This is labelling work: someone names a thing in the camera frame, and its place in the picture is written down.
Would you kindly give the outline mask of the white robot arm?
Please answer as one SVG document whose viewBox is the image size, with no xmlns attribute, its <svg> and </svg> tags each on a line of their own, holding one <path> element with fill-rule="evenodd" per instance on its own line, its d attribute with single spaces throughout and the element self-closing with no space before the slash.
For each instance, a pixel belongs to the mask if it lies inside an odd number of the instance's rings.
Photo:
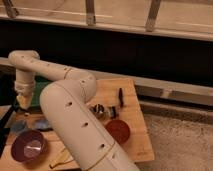
<svg viewBox="0 0 213 171">
<path fill-rule="evenodd" d="M 16 68 L 15 90 L 23 109 L 30 106 L 35 76 L 51 81 L 40 94 L 42 112 L 83 171 L 140 171 L 87 108 L 96 93 L 91 73 L 43 61 L 32 50 L 13 51 L 8 59 Z"/>
</svg>

